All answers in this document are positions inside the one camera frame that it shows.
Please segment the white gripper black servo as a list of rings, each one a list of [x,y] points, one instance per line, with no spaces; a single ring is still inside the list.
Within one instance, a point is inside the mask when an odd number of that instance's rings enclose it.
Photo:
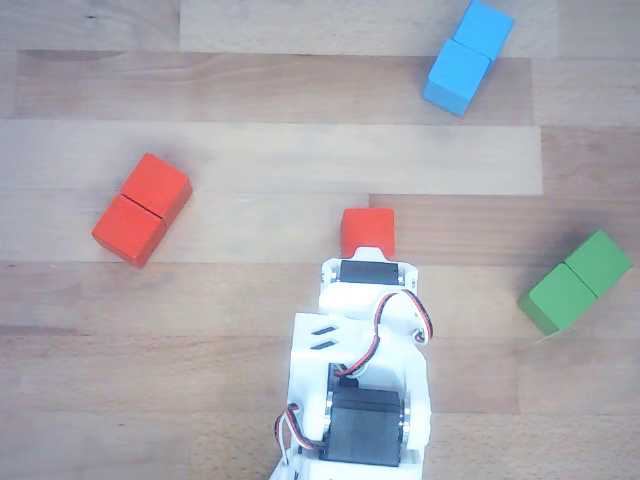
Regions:
[[[418,298],[418,280],[415,266],[389,260],[377,247],[358,247],[349,258],[323,263],[319,310],[371,320],[381,307],[381,324],[424,345],[433,325]]]

